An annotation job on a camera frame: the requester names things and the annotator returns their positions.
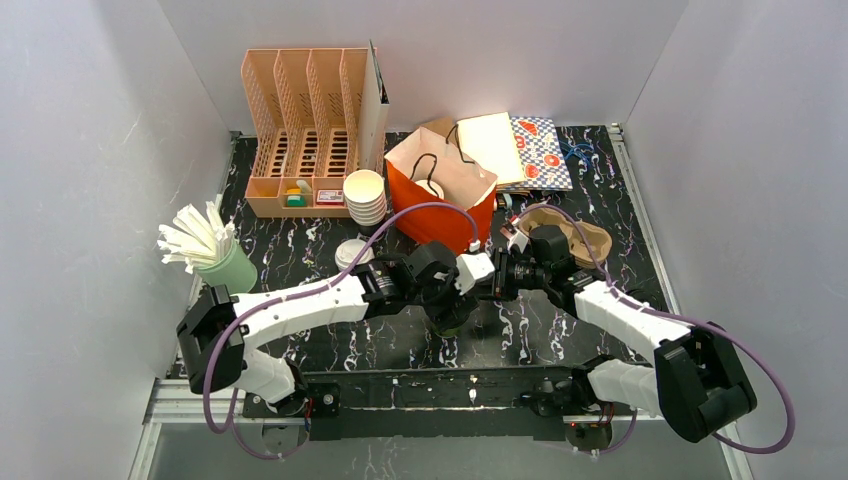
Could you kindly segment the brown pulp cup carrier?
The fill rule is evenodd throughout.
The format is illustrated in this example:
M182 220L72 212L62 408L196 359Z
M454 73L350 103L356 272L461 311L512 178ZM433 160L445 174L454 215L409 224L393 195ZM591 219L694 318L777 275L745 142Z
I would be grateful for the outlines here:
M576 264L583 268L601 266L612 250L612 237L603 228L591 223L578 221L561 208L551 204L534 204L513 218L513 223L526 236L538 227L553 225L558 227L568 241L569 252Z

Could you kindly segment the white plastic cup lid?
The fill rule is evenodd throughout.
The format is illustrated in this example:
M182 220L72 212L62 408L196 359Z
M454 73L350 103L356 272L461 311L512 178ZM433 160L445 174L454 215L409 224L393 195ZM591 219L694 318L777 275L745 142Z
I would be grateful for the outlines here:
M433 196L435 196L439 199L445 198L445 193L444 193L443 188L438 183L436 183L432 180L422 179L422 180L416 181L415 184L418 185L419 187L421 187L422 189L426 190L429 194L432 194Z

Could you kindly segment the orange paper bag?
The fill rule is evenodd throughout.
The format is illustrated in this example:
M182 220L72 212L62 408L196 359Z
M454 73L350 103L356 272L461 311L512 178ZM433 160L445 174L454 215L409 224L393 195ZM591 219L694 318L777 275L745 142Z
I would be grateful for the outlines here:
M395 226L419 244L439 241L460 254L472 242L484 246L495 211L497 176L446 137L418 128L385 154L388 187L395 212L426 204ZM444 190L439 199L415 184L432 180Z

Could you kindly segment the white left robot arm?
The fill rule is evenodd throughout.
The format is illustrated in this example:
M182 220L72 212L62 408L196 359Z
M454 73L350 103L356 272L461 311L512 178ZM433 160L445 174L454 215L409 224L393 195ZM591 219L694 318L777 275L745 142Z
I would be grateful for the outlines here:
M455 255L439 242L409 255L381 255L327 280L266 293L232 294L206 286L176 329L192 393L235 387L272 402L301 396L294 364L263 346L282 337L342 322L393 315L415 305L448 328L474 308L472 290L494 275L484 253Z

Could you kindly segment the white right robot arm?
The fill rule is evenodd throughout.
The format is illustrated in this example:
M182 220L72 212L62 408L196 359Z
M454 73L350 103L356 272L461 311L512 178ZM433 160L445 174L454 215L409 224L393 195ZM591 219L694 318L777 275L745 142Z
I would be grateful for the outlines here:
M643 358L630 364L599 356L573 371L573 403L624 403L662 416L696 443L752 412L758 399L733 344L715 326L686 326L609 287L599 270L580 267L570 241L553 225L524 233L504 226L494 251L492 292L512 300L540 290L557 308L606 331Z

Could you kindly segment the white lid stack upper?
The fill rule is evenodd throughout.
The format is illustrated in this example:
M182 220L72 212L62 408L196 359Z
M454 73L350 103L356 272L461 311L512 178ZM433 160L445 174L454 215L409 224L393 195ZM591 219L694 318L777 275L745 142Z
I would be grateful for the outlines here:
M354 258L366 247L362 239L349 239L342 242L335 251L334 260L339 272L344 271ZM360 257L358 264L367 263L375 258L372 247L368 247Z

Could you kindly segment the blue checkered paper bag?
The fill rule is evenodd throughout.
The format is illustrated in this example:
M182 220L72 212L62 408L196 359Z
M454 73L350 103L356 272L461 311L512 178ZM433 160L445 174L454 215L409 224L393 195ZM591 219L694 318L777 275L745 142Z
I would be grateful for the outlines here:
M553 120L511 116L510 122L525 180L504 190L570 191L573 183Z

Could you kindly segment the stack of white paper cups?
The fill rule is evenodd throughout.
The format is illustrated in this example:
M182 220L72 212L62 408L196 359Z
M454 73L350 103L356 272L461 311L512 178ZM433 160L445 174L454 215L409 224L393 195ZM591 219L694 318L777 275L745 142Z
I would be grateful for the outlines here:
M359 232L371 237L383 224L388 211L384 178L373 170L355 171L343 182L343 196Z

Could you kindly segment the red white staple box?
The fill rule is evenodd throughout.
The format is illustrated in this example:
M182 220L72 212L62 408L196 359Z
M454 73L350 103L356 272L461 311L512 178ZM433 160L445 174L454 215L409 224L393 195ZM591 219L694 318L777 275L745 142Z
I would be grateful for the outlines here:
M315 194L315 204L319 206L343 206L345 204L342 190L322 189Z

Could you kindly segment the cream paper bag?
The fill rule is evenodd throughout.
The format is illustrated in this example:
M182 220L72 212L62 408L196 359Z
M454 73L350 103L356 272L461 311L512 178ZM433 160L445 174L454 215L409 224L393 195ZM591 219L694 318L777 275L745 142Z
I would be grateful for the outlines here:
M525 181L523 163L507 112L459 120L458 142L465 154L498 177L499 186Z

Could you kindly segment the translucent white bottle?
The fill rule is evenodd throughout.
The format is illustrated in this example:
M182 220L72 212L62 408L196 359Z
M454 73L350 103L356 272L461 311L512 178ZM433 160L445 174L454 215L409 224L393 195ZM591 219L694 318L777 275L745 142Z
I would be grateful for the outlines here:
M313 194L313 188L312 188L311 184L306 179L298 179L296 181L296 184L297 184L297 186L300 189L302 194L304 194L304 195L312 195Z

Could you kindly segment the green stamp box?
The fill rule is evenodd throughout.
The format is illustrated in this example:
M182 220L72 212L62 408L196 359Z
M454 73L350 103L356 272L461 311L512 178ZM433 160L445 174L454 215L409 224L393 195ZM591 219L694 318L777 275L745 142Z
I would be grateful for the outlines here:
M285 204L288 208L302 208L307 206L306 196L303 194L287 194Z

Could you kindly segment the pink desk organizer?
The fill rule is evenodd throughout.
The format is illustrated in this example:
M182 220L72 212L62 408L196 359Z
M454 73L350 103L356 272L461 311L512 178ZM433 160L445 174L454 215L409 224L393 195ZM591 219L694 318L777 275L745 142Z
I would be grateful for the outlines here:
M345 206L315 204L361 169L383 170L390 103L373 45L250 49L241 77L258 146L245 198L259 218L347 218ZM286 190L306 179L307 206Z

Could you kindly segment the white wrapped straws bundle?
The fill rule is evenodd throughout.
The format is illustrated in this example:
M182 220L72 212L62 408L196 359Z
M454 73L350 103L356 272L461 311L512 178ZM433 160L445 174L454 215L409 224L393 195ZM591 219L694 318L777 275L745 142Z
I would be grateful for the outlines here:
M207 201L203 210L193 204L183 207L170 224L158 226L158 233L161 262L182 264L187 273L221 263L237 243L234 224L223 221L214 201Z

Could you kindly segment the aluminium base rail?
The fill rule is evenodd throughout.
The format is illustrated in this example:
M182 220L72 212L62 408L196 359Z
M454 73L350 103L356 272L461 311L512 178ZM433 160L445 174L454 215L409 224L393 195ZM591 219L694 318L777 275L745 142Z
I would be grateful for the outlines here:
M634 407L650 416L661 413L654 373L637 366L627 383L613 382L609 393L589 393L569 384L578 374L564 366L486 369L415 369L313 372L306 390L292 400L271 402L246 390L225 388L210 399L191 391L185 379L154 386L148 421L223 423L234 419L278 419L311 414L336 418L346 411L500 411L530 408L540 415L570 416L596 402Z

